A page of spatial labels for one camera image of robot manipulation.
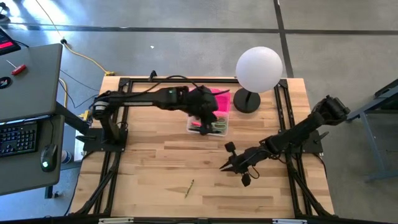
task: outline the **black lamp stand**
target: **black lamp stand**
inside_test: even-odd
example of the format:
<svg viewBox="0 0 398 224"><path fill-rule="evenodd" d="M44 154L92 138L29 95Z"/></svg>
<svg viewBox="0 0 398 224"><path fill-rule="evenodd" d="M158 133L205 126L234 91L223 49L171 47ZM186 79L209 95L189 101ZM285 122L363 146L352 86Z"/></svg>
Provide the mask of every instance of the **black lamp stand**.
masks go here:
<svg viewBox="0 0 398 224"><path fill-rule="evenodd" d="M235 108L242 113L255 112L260 106L260 95L252 93L244 88L238 90L234 96Z"/></svg>

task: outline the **keyboard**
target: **keyboard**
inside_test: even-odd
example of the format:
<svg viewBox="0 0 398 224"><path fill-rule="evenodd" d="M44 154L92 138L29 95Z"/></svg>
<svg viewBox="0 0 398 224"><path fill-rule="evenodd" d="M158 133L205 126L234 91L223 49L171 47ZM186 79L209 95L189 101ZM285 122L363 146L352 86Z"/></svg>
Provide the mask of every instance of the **keyboard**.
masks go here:
<svg viewBox="0 0 398 224"><path fill-rule="evenodd" d="M0 157L35 152L36 121L0 125Z"/></svg>

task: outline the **gray floor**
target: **gray floor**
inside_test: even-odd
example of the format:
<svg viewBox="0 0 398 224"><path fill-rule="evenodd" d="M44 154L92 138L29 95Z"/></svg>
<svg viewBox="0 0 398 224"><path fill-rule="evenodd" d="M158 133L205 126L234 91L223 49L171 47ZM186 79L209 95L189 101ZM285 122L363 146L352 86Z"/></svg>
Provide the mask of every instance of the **gray floor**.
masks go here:
<svg viewBox="0 0 398 224"><path fill-rule="evenodd" d="M28 30L50 24L35 1L5 1L19 30L7 30L31 46L59 42L55 31ZM40 0L56 24L98 27L179 27L277 29L272 0ZM286 29L398 30L395 0L280 0ZM234 76L239 56L263 45L282 56L279 34L202 32L62 31L73 48L120 75ZM305 79L310 104L338 96L352 110L397 78L398 35L287 34L294 77ZM64 50L62 69L99 88L103 72ZM96 94L61 74L76 104ZM59 91L58 100L63 100ZM69 109L78 114L89 104ZM328 183L337 215L398 222L398 179L364 183L376 170L359 121L321 128ZM62 171L56 186L65 194L44 200L44 189L0 197L0 220L63 215L78 169Z"/></svg>

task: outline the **white globe lamp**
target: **white globe lamp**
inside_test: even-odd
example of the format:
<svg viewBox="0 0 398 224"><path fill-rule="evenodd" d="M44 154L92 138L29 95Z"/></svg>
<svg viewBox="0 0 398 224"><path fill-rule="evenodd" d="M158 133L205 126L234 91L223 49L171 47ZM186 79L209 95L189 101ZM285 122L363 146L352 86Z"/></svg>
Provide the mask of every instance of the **white globe lamp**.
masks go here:
<svg viewBox="0 0 398 224"><path fill-rule="evenodd" d="M283 64L279 55L267 47L253 47L239 58L236 78L243 87L234 95L235 108L252 113L260 106L259 93L273 89L282 77Z"/></svg>

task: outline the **wooden table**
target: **wooden table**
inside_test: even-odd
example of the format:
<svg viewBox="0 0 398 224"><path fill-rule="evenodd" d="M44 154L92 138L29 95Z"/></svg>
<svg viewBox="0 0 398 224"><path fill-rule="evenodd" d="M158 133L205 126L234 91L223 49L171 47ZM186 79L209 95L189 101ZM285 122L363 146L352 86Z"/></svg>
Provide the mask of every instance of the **wooden table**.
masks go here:
<svg viewBox="0 0 398 224"><path fill-rule="evenodd" d="M117 90L119 79L104 77L101 92ZM298 123L310 112L304 81L301 78L287 81ZM144 91L152 85L135 83L132 90ZM181 85L185 84L164 83L160 87ZM238 84L222 83L206 86L230 89L232 97L240 88ZM286 165L270 159L258 163L256 168L261 177L253 179L249 187L243 187L240 175L218 169L229 157L225 143L233 141L241 153L248 147L258 146L259 140L280 129L274 91L260 96L260 108L251 114L236 111L231 102L228 135L224 138L187 133L187 115L181 111L130 108L129 137L119 166L112 216L293 217ZM71 212L81 208L97 187L103 157L103 152L95 152L83 161ZM324 208L333 213L322 163L311 154L303 155L303 163L308 187ZM188 197L184 198L192 179L195 183ZM302 192L297 192L300 208L304 211ZM105 190L103 207L106 198Z"/></svg>

